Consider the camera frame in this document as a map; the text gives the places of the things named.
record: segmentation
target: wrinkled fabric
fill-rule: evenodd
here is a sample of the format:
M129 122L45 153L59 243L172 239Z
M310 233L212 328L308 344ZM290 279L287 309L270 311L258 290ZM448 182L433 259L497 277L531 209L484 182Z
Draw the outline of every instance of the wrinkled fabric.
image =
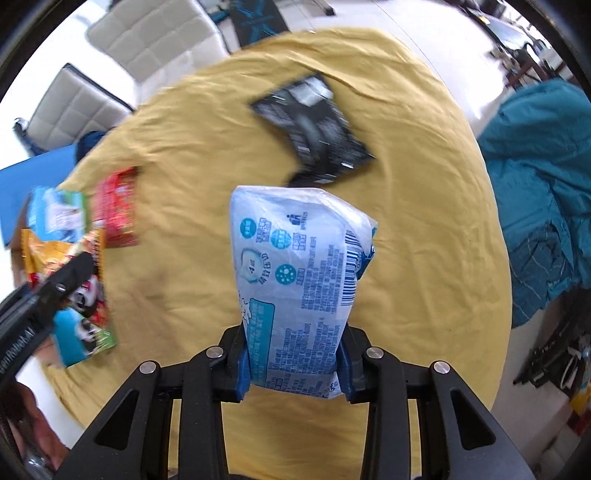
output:
M591 104L561 79L519 90L478 138L513 280L513 327L591 287Z
M444 84L408 48L375 30L342 29L274 37L185 77L111 131L62 185L92 194L108 174L140 167L139 245L105 252L119 344L47 372L84 425L142 361L187 361L241 321L230 194L239 184L282 185L298 169L284 136L249 105L314 71L376 157L326 188L379 223L351 325L403 361L449 361L492 405L511 285L478 145ZM241 404L223 405L229 469L261 480L359 478L367 413L342 396L251 387ZM417 472L415 408L411 419Z

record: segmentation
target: white chair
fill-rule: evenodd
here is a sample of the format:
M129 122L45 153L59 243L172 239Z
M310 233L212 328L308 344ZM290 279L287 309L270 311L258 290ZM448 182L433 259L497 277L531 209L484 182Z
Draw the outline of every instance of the white chair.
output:
M72 145L84 134L107 131L133 108L66 63L53 79L28 122L14 131L33 155Z
M86 36L135 79L138 103L229 56L197 0L122 0Z

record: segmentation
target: round table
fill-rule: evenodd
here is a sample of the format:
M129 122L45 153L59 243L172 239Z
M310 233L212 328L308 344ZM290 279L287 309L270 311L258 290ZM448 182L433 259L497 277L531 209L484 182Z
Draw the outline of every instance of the round table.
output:
M185 77L109 133L62 185L92 194L107 174L141 168L139 245L105 253L119 345L66 371L47 369L82 424L142 361L189 360L240 322L230 194L239 184L282 185L298 168L284 136L249 104L316 71L376 157L326 186L378 221L376 256L350 324L403 361L445 359L492 405L511 326L511 284L484 162L461 110L428 67L396 39L352 28L281 35ZM251 387L241 404L223 406L223 419L233 473L359 478L367 405ZM415 471L418 459L414 442Z

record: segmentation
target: snack package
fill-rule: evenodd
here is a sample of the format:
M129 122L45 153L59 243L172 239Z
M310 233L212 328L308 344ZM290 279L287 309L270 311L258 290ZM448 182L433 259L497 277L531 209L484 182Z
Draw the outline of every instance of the snack package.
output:
M375 231L373 219L320 189L234 190L232 258L254 384L340 394L336 350Z
M583 378L581 379L581 385L570 400L570 406L579 416L583 415L587 409L589 398L591 398L591 346L584 346L581 345L581 343L582 342L579 341L579 349L583 361L580 362L579 368L584 368L585 370Z
M53 343L60 364L69 367L102 352L116 341L108 321L103 290L103 243L105 233L98 229L84 235L76 244L41 241L30 229L22 231L22 251L31 287L42 282L80 252L92 254L93 275L69 298L54 317Z
M289 136L301 169L290 187L331 183L373 160L349 130L333 92L320 73L308 75L270 93L252 109Z
M109 175L98 184L93 199L93 225L104 228L106 246L135 245L135 167Z
M36 187L31 192L27 225L43 242L75 244L86 232L86 201L80 192Z

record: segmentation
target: person's hand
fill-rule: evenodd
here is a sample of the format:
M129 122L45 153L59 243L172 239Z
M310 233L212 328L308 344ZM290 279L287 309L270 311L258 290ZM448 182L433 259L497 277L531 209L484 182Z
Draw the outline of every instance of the person's hand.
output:
M51 429L49 423L47 423L45 415L37 407L37 401L35 400L35 395L33 392L28 387L20 383L17 384L17 388L21 394L23 405L31 417L35 441L45 456L47 463L57 470L66 458L69 450L61 442L56 433ZM18 429L12 424L10 426L14 439L17 443L18 450L20 451L21 455L23 455L25 451L25 442Z

